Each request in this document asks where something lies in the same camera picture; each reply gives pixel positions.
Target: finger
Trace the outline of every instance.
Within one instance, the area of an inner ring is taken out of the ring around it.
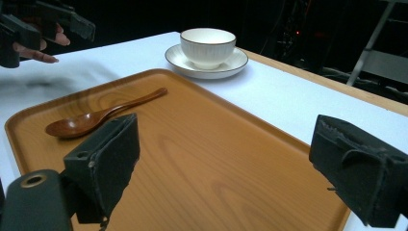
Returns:
[[[20,53],[21,57],[32,59],[35,61],[40,61],[43,63],[53,64],[57,63],[59,60],[53,56],[44,54],[40,51],[26,49],[25,51]]]
[[[16,52],[23,52],[23,51],[26,50],[27,48],[26,48],[25,46],[21,45],[21,44],[18,43],[18,42],[14,42],[14,43],[13,43],[13,49],[14,49],[14,51],[16,51]]]
[[[57,33],[63,33],[64,32],[64,28],[60,25],[60,23],[57,22]]]
[[[47,48],[47,42],[44,39],[41,39],[39,41],[39,50],[43,50],[45,48]]]
[[[71,43],[69,38],[63,33],[57,33],[54,41],[59,45],[69,45]]]

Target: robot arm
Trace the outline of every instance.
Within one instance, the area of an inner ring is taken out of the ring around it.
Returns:
[[[0,13],[0,65],[4,67],[19,66],[19,54],[13,50],[15,41],[39,50],[41,37],[55,39],[56,23],[83,39],[94,39],[95,25],[59,0],[0,0]],[[25,23],[24,18],[38,18],[41,32]]]

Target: table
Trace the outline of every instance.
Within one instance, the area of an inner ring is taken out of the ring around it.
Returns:
[[[79,90],[147,69],[171,69],[165,51],[178,43],[179,34],[172,32],[62,54],[58,64],[27,61],[17,69],[0,67],[0,123],[25,108]],[[311,143],[317,115],[327,115],[408,153],[408,106],[245,52],[251,60],[235,76],[186,78],[306,143]],[[6,188],[19,171],[4,129],[0,136],[0,177]],[[401,218],[395,230],[405,230],[407,224]],[[344,228],[364,229],[371,230],[353,214]]]

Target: spoon bowl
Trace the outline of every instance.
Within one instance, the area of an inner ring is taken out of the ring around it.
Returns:
[[[50,136],[58,138],[81,137],[93,131],[112,113],[147,103],[155,98],[165,95],[166,93],[166,88],[160,88],[143,97],[113,106],[108,109],[83,115],[77,115],[75,117],[64,118],[50,123],[45,127],[45,132]]]

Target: saucer rim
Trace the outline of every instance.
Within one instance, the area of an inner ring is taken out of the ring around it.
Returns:
[[[188,69],[188,68],[184,68],[184,67],[182,67],[182,66],[176,64],[175,62],[172,62],[172,61],[167,57],[167,54],[168,54],[171,50],[175,49],[175,48],[178,47],[178,46],[181,46],[181,44],[173,45],[173,46],[169,47],[169,48],[166,50],[166,52],[165,52],[166,60],[167,60],[170,64],[172,64],[173,66],[175,66],[176,68],[178,68],[178,69],[180,69],[180,70],[184,70],[183,74],[188,75],[188,76],[193,77],[193,78],[199,78],[199,79],[220,79],[220,78],[229,77],[229,76],[231,76],[231,75],[234,75],[234,74],[237,74],[238,72],[240,72],[240,71],[248,64],[248,62],[249,62],[248,56],[247,56],[240,48],[235,47],[235,48],[234,48],[234,51],[239,51],[239,52],[241,52],[242,54],[244,54],[245,57],[246,57],[245,62],[242,62],[242,64],[240,64],[238,67],[234,67],[234,68],[230,68],[230,69],[225,69],[225,70],[216,70],[216,69],[205,70],[205,69],[195,69],[195,68]],[[188,73],[185,73],[185,72],[190,72],[190,73],[195,73],[195,74],[207,74],[207,75],[217,75],[217,74],[221,74],[221,75],[220,75],[219,77],[215,77],[215,78],[211,78],[211,77],[208,78],[208,77],[193,76],[193,75],[188,74]]]

